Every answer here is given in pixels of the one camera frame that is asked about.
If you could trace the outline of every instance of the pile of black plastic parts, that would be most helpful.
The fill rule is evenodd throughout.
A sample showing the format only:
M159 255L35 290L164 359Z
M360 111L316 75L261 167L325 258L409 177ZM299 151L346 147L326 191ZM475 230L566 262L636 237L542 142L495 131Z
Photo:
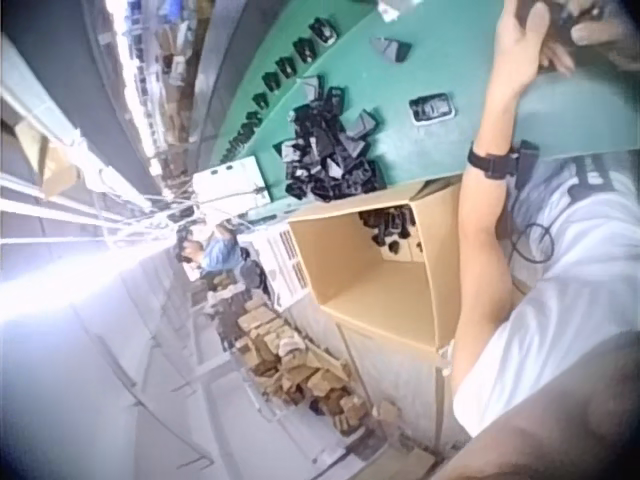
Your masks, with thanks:
M367 137L377 126L363 110L348 127L340 116L344 89L324 91L322 77L302 78L308 103L290 113L295 138L274 145L286 169L286 192L302 200L312 195L330 202L379 190L375 162L367 160Z

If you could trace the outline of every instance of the black plastic part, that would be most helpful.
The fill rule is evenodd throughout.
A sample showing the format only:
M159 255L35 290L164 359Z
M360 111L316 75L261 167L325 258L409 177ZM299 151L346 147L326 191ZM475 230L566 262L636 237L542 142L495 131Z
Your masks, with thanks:
M352 158L358 158L360 155L364 153L364 150L367 148L367 142L364 140L356 140L349 137L346 133L341 133L338 135L340 138L340 142L347 149L349 155Z
M271 93L275 93L280 89L280 76L276 72L267 72L262 76L262 83Z
M325 45L331 45L338 38L335 28L325 18L315 18L309 25L309 30Z
M304 200L307 196L307 189L301 182L289 182L284 189L287 192L287 195L295 198L296 200Z
M384 238L384 224L378 225L378 231L373 237L371 237L371 240L373 240L373 243L375 243L380 248L384 247L387 244L387 241Z
M303 77L300 79L300 83L304 86L305 95L310 103L322 100L324 94L324 82L321 76Z
M293 49L298 54L298 57L300 57L302 63L313 63L315 59L318 58L316 45L310 38L299 38L293 42Z
M385 215L385 236L391 237L402 230L402 215L395 208L390 208Z
M328 203L334 200L334 192L331 189L331 186L323 181L315 180L311 184L311 188L309 189L311 194L316 197L318 200Z
M400 253L400 242L397 240L393 240L389 243L388 248L392 254L397 255L398 253Z
M410 43L384 37L372 38L371 46L392 63L403 63L411 51Z
M267 110L269 108L269 98L266 93L256 93L251 99L260 110Z
M280 57L276 60L276 67L284 78L293 78L298 73L296 64L291 57Z
M411 236L411 232L409 231L409 212L411 211L411 208L403 208L400 211L400 221L401 221L401 225L400 225L400 232L398 233L398 237L401 240L406 240L407 238L409 238Z
M256 127L259 127L262 124L262 115L259 112L251 111L247 112L245 115L245 120L253 123Z
M330 87L324 98L324 110L330 115L340 116L344 111L344 89Z
M356 118L353 123L347 127L345 133L350 138L357 140L369 135L376 129L377 125L376 119L373 118L369 112L363 110L360 112L360 115L358 115L358 118Z
M322 202L378 190L380 177L376 164L363 158L368 143L346 135L340 121L344 89L329 88L322 98L322 77L301 82L304 84L305 80L308 80L305 87L309 87L310 101L294 108L289 115L295 139L274 145L276 153L287 164L287 180L304 187ZM368 134L375 127L375 120L366 112L359 122L355 133L358 136ZM296 185L289 186L289 190L301 196L299 188L294 187Z
M256 126L252 122L245 122L240 125L240 131L247 132L249 135L253 135L256 131Z
M358 216L366 228L378 228L380 224L384 223L384 210L365 210L359 212Z

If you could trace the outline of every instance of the blue shirt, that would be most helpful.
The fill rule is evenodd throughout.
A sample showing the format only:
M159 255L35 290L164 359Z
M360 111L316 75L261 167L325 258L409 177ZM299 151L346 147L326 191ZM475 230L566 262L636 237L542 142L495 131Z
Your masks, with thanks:
M213 237L204 250L200 263L205 272L233 270L242 263L240 245L235 238Z

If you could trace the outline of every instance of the wrist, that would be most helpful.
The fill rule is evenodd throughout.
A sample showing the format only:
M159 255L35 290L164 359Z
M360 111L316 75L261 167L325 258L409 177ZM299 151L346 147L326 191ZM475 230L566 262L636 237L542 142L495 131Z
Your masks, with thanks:
M515 111L520 102L520 96L520 89L492 77L485 96L485 113L500 114Z

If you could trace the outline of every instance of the open cardboard box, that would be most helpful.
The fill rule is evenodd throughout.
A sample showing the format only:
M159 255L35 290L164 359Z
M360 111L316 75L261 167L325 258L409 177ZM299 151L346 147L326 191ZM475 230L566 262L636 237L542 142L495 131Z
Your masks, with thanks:
M426 352L449 343L460 313L459 180L412 182L294 214L291 233L321 308L347 327ZM415 248L408 257L384 254L358 216L402 205L413 210L408 243L421 242L422 258Z

